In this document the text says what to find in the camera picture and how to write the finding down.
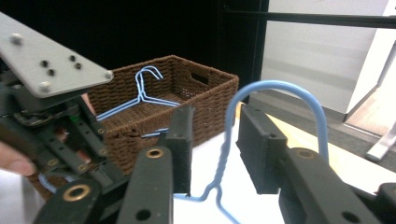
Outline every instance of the human hand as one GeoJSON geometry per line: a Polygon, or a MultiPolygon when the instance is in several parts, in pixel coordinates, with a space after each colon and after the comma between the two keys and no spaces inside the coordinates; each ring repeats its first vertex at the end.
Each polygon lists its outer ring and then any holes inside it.
{"type": "MultiPolygon", "coordinates": [[[[94,114],[88,94],[83,94],[82,99],[94,114]]],[[[35,165],[23,154],[0,141],[0,169],[7,170],[20,175],[32,175],[35,173],[35,165]]]]}

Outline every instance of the screw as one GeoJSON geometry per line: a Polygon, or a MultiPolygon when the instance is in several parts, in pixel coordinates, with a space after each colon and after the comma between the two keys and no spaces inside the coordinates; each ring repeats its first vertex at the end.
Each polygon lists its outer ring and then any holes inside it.
{"type": "Polygon", "coordinates": [[[75,68],[81,69],[81,67],[82,67],[81,63],[76,63],[76,64],[75,64],[75,68]]]}
{"type": "Polygon", "coordinates": [[[87,168],[88,168],[88,165],[87,165],[87,164],[82,164],[82,165],[80,165],[80,166],[78,167],[78,169],[79,169],[80,171],[86,171],[87,168]]]}
{"type": "Polygon", "coordinates": [[[107,150],[106,150],[105,148],[102,148],[102,149],[99,150],[99,153],[100,153],[102,156],[105,156],[105,155],[107,155],[107,150]]]}
{"type": "Polygon", "coordinates": [[[38,84],[38,88],[43,92],[49,92],[50,91],[50,82],[48,82],[48,81],[40,82],[38,84]]]}
{"type": "Polygon", "coordinates": [[[10,40],[11,40],[11,43],[13,43],[15,45],[22,44],[22,36],[20,34],[12,34],[10,40]]]}
{"type": "Polygon", "coordinates": [[[48,166],[54,166],[56,164],[58,164],[59,160],[58,159],[52,159],[50,161],[47,162],[48,166]]]}
{"type": "Polygon", "coordinates": [[[107,79],[113,79],[113,77],[114,77],[114,75],[113,75],[113,72],[112,71],[107,71],[106,73],[105,73],[105,77],[107,78],[107,79]]]}
{"type": "Polygon", "coordinates": [[[48,67],[49,66],[49,62],[46,60],[41,61],[41,66],[43,67],[48,67]]]}
{"type": "Polygon", "coordinates": [[[314,153],[302,148],[297,150],[297,155],[303,159],[314,159],[315,157],[314,153]]]}
{"type": "Polygon", "coordinates": [[[55,76],[55,70],[53,69],[49,69],[49,71],[47,72],[47,74],[51,77],[55,76]]]}

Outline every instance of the wire hanger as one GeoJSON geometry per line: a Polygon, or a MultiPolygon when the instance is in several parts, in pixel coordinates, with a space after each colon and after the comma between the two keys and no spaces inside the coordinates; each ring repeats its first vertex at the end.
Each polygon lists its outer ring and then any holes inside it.
{"type": "Polygon", "coordinates": [[[145,92],[145,81],[143,79],[143,73],[144,72],[149,72],[151,73],[157,80],[162,79],[163,75],[161,72],[154,66],[145,66],[141,70],[139,70],[135,77],[134,80],[136,81],[136,87],[137,87],[137,97],[133,100],[130,100],[126,103],[123,103],[122,105],[118,105],[107,112],[97,116],[96,118],[100,121],[106,118],[109,118],[119,112],[121,112],[124,109],[127,109],[131,106],[137,105],[141,102],[146,102],[146,103],[152,103],[152,104],[158,104],[158,105],[169,105],[169,106],[178,106],[180,105],[179,103],[172,102],[172,101],[167,101],[155,97],[149,97],[146,95],[145,92]]]}

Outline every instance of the white table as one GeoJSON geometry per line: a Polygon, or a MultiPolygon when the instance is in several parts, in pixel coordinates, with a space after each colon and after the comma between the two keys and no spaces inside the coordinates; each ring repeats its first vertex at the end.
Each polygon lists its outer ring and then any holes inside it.
{"type": "MultiPolygon", "coordinates": [[[[315,136],[281,120],[271,119],[288,137],[289,147],[318,148],[315,136]]],[[[233,143],[237,140],[238,126],[239,123],[236,122],[233,143]]],[[[223,141],[223,134],[219,134],[193,150],[191,195],[200,196],[213,179],[223,141]]],[[[339,147],[330,145],[329,148],[331,167],[348,184],[375,192],[381,183],[396,182],[396,174],[393,172],[339,147]]],[[[0,186],[0,223],[31,223],[42,204],[36,193],[32,189],[24,188],[19,176],[5,172],[0,172],[0,186]],[[26,209],[26,203],[29,204],[29,209],[26,209]]],[[[222,188],[223,206],[241,223],[283,223],[277,195],[256,194],[235,144],[232,144],[222,188]]],[[[216,191],[213,190],[203,203],[175,200],[175,223],[230,223],[216,207],[215,196],[216,191]]]]}

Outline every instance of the robotic arm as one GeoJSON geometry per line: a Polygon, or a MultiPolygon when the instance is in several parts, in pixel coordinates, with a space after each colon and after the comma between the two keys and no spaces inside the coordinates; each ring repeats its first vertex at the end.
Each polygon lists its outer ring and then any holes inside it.
{"type": "Polygon", "coordinates": [[[113,74],[0,13],[0,140],[44,175],[88,176],[102,186],[122,178],[107,159],[104,127],[81,99],[113,74]]]}
{"type": "Polygon", "coordinates": [[[288,148],[286,136],[260,110],[241,109],[236,142],[258,194],[278,194],[285,223],[395,223],[396,183],[376,195],[344,183],[319,154],[288,148]]]}

